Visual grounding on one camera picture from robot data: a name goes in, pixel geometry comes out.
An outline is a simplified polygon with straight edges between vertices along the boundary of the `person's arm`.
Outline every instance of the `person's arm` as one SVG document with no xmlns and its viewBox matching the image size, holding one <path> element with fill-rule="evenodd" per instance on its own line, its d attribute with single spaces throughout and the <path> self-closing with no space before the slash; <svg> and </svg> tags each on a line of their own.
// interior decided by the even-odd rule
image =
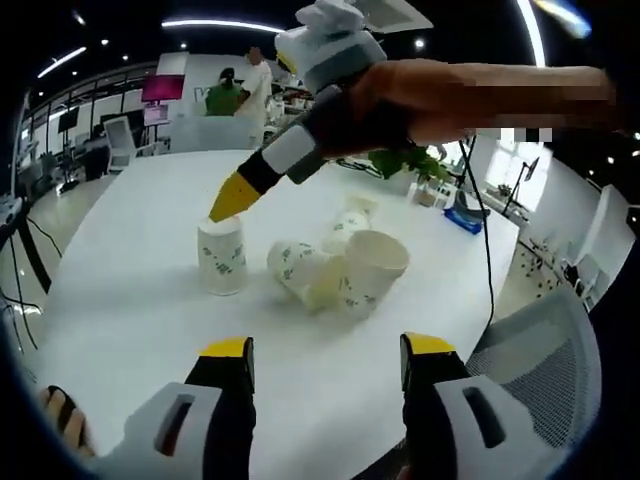
<svg viewBox="0 0 640 480">
<path fill-rule="evenodd" d="M 256 67 L 251 68 L 247 78 L 240 85 L 240 96 L 238 97 L 238 109 L 247 101 L 260 85 L 260 72 Z"/>
<path fill-rule="evenodd" d="M 349 90 L 356 127 L 381 101 L 401 107 L 408 136 L 417 143 L 447 143 L 477 128 L 606 127 L 621 123 L 616 92 L 592 67 L 448 64 L 427 59 L 373 65 Z M 327 155 L 359 153 L 386 145 L 367 135 Z"/>
</svg>

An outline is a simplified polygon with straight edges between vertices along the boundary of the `white shirt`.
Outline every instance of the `white shirt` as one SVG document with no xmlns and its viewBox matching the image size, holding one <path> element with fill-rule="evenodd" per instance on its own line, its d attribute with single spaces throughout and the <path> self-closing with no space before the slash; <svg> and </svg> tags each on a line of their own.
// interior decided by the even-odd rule
<svg viewBox="0 0 640 480">
<path fill-rule="evenodd" d="M 263 60 L 249 70 L 241 88 L 251 95 L 236 112 L 237 116 L 247 117 L 256 122 L 256 134 L 262 137 L 267 121 L 267 98 L 271 95 L 273 75 L 269 64 Z"/>
</svg>

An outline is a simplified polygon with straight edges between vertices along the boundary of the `paper cup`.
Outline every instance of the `paper cup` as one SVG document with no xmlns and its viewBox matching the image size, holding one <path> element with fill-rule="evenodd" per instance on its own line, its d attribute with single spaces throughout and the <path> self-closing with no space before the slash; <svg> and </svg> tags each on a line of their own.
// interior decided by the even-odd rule
<svg viewBox="0 0 640 480">
<path fill-rule="evenodd" d="M 345 251 L 338 306 L 347 316 L 364 319 L 377 308 L 409 265 L 409 252 L 395 238 L 375 230 L 355 232 Z"/>
<path fill-rule="evenodd" d="M 369 220 L 378 209 L 378 202 L 361 195 L 347 195 L 345 200 L 345 210 L 358 211 L 364 213 Z"/>
<path fill-rule="evenodd" d="M 198 266 L 205 291 L 233 295 L 247 283 L 247 261 L 240 219 L 219 223 L 209 219 L 198 225 Z"/>
<path fill-rule="evenodd" d="M 343 272 L 340 258 L 308 243 L 279 241 L 269 250 L 267 267 L 308 311 L 335 305 Z"/>
<path fill-rule="evenodd" d="M 369 230 L 371 217 L 378 203 L 359 195 L 348 195 L 345 208 L 331 222 L 329 232 L 322 240 L 322 250 L 332 255 L 342 255 L 354 232 Z"/>
</svg>

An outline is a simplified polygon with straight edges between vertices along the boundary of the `desk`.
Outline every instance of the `desk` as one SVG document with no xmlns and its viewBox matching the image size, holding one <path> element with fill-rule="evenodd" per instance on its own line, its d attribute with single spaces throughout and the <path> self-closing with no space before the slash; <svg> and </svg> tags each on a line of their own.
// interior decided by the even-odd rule
<svg viewBox="0 0 640 480">
<path fill-rule="evenodd" d="M 288 179 L 243 214 L 248 287 L 231 297 L 198 286 L 196 225 L 248 151 L 137 159 L 87 214 L 49 293 L 39 383 L 57 384 L 87 414 L 99 453 L 122 438 L 127 416 L 198 351 L 232 335 L 255 338 L 251 478 L 350 478 L 405 433 L 400 334 L 438 335 L 466 360 L 489 316 L 483 235 L 442 211 L 385 193 L 382 181 L 327 165 Z M 307 316 L 266 272 L 271 244 L 319 243 L 345 193 L 378 199 L 374 225 L 403 241 L 411 264 L 374 315 L 353 322 Z M 496 299 L 518 229 L 488 219 Z"/>
</svg>

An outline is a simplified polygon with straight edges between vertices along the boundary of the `person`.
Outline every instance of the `person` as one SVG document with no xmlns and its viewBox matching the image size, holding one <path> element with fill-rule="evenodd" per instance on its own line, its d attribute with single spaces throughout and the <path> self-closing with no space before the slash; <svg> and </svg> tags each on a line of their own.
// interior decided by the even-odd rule
<svg viewBox="0 0 640 480">
<path fill-rule="evenodd" d="M 222 70 L 218 84 L 209 89 L 205 105 L 207 116 L 232 116 L 238 109 L 240 89 L 233 83 L 235 71 L 228 67 Z"/>
<path fill-rule="evenodd" d="M 249 137 L 251 146 L 255 148 L 262 144 L 273 75 L 258 47 L 251 47 L 247 59 L 251 69 L 240 87 L 236 116 L 248 118 L 252 122 Z"/>
</svg>

